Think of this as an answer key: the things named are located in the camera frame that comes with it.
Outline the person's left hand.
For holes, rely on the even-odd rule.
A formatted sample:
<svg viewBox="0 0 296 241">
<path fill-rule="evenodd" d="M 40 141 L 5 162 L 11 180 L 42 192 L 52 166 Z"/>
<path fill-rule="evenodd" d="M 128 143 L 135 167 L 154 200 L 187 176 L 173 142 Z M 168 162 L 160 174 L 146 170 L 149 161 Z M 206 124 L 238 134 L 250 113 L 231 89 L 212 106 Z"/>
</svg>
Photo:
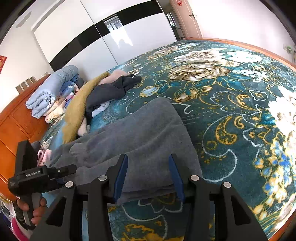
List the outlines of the person's left hand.
<svg viewBox="0 0 296 241">
<path fill-rule="evenodd" d="M 26 204 L 25 202 L 23 202 L 22 200 L 17 199 L 16 203 L 22 211 L 25 211 L 25 212 L 29 211 L 29 209 L 30 209 L 29 205 Z M 38 225 L 43 214 L 46 212 L 47 209 L 48 209 L 47 201 L 44 197 L 42 197 L 40 199 L 39 207 L 33 211 L 33 218 L 31 219 L 32 223 L 35 225 Z"/>
</svg>

